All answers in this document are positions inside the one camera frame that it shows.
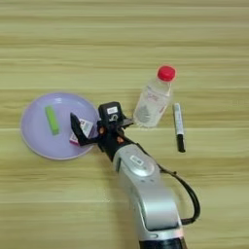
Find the plate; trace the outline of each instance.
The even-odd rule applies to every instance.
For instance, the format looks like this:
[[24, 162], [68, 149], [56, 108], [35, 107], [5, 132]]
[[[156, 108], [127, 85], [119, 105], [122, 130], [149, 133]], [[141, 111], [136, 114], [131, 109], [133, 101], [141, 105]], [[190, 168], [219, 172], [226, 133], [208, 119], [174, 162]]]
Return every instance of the plate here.
[[[45, 107], [51, 105], [59, 125], [59, 134], [53, 135]], [[98, 112], [81, 96], [54, 92], [34, 100], [21, 118], [21, 135], [27, 146], [36, 154], [51, 160], [71, 160], [86, 154], [93, 145], [79, 147], [69, 142], [72, 134], [70, 113], [93, 123], [90, 137], [97, 135]]]

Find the plastic bottle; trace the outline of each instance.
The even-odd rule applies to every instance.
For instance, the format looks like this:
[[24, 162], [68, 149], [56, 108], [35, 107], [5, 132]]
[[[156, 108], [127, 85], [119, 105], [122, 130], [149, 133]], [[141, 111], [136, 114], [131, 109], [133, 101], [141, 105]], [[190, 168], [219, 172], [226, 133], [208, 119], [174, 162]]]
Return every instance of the plastic bottle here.
[[174, 78], [175, 69], [162, 66], [158, 76], [144, 87], [133, 114], [133, 119], [138, 125], [145, 127], [158, 125], [171, 100], [171, 83]]

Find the marker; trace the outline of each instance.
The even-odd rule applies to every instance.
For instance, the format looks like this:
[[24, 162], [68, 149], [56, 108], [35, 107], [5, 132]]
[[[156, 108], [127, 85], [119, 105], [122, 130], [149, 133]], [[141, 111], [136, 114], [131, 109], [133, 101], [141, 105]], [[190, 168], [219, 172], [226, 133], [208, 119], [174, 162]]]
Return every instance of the marker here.
[[175, 130], [176, 130], [176, 140], [179, 152], [185, 152], [184, 145], [184, 130], [183, 130], [183, 120], [181, 113], [181, 106], [179, 103], [173, 105], [174, 119], [175, 119]]

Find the wood grain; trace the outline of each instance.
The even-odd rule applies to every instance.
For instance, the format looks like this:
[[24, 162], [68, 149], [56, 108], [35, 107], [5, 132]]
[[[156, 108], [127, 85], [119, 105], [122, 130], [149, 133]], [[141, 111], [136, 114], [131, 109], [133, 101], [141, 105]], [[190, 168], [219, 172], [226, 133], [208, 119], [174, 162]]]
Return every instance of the wood grain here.
[[[94, 148], [50, 161], [19, 134], [37, 96], [69, 91], [131, 116], [157, 68], [177, 68], [187, 153], [176, 151], [171, 108], [158, 128], [127, 135], [177, 170], [199, 195], [189, 248], [247, 249], [249, 2], [246, 0], [0, 0], [0, 248], [138, 248], [126, 196]], [[167, 176], [182, 217], [188, 197]]]

